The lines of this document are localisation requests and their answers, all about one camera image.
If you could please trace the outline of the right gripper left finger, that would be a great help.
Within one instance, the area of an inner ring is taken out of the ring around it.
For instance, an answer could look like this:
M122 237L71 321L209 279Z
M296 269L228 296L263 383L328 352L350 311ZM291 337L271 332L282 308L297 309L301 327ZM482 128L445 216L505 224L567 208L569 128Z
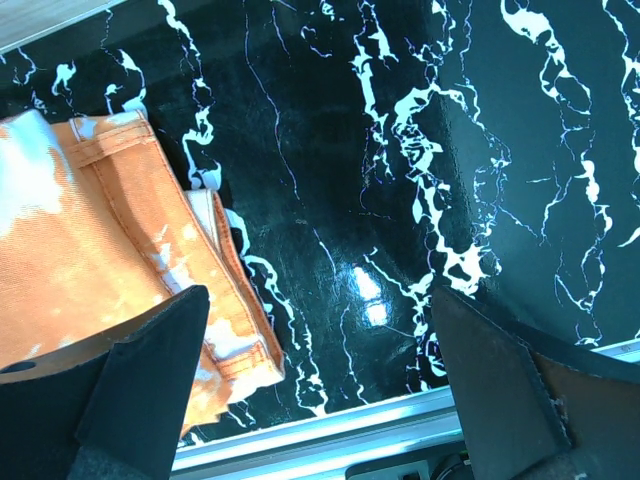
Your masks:
M1 370L4 479L166 479L209 294L192 286L78 343Z

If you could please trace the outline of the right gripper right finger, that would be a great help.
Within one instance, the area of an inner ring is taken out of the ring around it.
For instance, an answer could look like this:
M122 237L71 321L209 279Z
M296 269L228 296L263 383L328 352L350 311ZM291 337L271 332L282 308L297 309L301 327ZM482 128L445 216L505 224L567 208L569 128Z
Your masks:
M437 288L431 315L477 479L636 479L639 367Z

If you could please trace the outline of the orange tie-dye trousers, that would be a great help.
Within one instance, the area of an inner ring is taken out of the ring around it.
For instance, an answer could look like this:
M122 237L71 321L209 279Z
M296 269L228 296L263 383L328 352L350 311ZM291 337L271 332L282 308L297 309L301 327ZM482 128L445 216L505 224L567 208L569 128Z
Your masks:
M184 191L138 110L1 123L1 362L79 342L202 285L209 314L183 425L285 377L217 192Z

